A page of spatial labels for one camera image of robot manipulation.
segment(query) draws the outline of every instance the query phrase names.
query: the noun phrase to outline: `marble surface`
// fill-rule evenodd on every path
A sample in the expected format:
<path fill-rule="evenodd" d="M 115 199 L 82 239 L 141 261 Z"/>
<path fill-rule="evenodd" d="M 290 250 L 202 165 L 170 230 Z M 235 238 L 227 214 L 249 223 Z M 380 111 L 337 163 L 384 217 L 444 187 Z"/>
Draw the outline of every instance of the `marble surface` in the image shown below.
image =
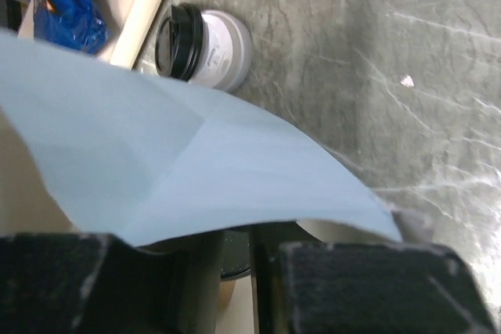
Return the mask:
<path fill-rule="evenodd" d="M 241 18 L 255 57 L 236 95 L 296 125 L 385 200 L 430 214 L 434 240 L 471 265 L 499 320 L 501 0 L 169 2 Z"/>

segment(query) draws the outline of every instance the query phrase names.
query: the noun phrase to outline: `black cap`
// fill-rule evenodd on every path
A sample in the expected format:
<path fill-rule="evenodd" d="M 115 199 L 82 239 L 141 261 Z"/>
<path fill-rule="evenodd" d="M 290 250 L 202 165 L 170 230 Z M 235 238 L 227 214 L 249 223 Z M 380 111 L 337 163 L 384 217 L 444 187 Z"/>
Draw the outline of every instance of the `black cap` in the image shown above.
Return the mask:
<path fill-rule="evenodd" d="M 191 4 L 172 5 L 160 24 L 155 45 L 155 64 L 160 76 L 188 81 L 200 61 L 204 21 Z"/>

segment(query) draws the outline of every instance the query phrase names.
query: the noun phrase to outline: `blue wrapper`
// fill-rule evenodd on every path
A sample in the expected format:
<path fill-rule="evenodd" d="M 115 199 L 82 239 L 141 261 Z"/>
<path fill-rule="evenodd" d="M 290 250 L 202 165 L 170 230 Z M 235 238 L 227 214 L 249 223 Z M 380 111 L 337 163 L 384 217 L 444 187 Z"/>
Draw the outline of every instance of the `blue wrapper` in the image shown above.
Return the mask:
<path fill-rule="evenodd" d="M 96 54 L 110 31 L 94 0 L 34 0 L 34 36 Z"/>

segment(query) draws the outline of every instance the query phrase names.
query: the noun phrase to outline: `plastic container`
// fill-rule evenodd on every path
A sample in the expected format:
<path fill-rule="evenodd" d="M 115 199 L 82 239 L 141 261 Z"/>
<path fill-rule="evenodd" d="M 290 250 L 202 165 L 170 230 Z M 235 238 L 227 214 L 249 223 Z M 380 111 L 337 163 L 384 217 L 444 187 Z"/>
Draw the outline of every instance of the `plastic container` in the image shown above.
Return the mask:
<path fill-rule="evenodd" d="M 172 6 L 160 25 L 155 63 L 160 76 L 225 92 L 237 89 L 251 67 L 251 33 L 234 16 L 196 6 Z"/>

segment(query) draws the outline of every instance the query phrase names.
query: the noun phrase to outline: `light blue paper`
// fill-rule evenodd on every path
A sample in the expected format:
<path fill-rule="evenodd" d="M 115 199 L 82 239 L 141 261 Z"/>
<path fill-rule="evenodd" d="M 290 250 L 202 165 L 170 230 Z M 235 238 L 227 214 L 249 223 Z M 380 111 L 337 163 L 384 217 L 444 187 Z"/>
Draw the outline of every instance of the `light blue paper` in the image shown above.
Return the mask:
<path fill-rule="evenodd" d="M 82 231 L 139 246 L 321 219 L 400 240 L 368 188 L 256 106 L 4 33 L 0 44 L 0 107 Z"/>

